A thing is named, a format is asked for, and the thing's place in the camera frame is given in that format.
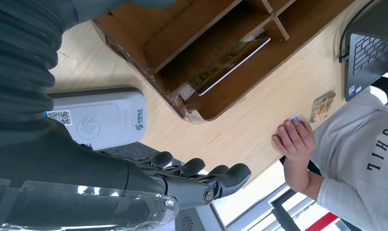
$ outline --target white label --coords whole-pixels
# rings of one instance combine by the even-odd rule
[[[47,112],[46,116],[60,122],[65,126],[72,125],[71,112],[69,110]]]
[[[354,91],[355,91],[355,85],[350,88],[350,91],[348,94],[354,93]]]

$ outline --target printed logo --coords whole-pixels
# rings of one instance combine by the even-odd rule
[[[136,129],[137,129],[138,131],[142,130],[143,128],[144,128],[144,127],[143,127],[143,125],[141,125],[141,124],[136,125]]]
[[[100,124],[93,115],[85,116],[76,126],[76,131],[85,140],[92,140],[100,134]]]

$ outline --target white device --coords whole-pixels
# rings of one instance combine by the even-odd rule
[[[46,117],[64,124],[78,143],[95,150],[139,141],[146,131],[146,101],[136,88],[49,94],[54,109]]]

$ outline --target qr code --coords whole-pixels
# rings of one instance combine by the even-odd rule
[[[71,113],[69,111],[47,112],[47,117],[54,119],[65,126],[72,125]]]

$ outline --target light wood tabletop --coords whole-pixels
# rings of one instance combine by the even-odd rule
[[[345,104],[339,38],[365,3],[356,0],[278,70],[211,122],[194,125],[177,116],[129,64],[105,46],[91,22],[64,34],[58,66],[51,70],[56,77],[51,91],[135,86],[144,93],[148,107],[142,143],[169,151],[181,161],[201,158],[207,170],[221,164],[245,163],[254,179],[281,157],[271,142],[280,123],[296,113],[309,119],[313,101],[331,90],[337,96],[330,114]]]

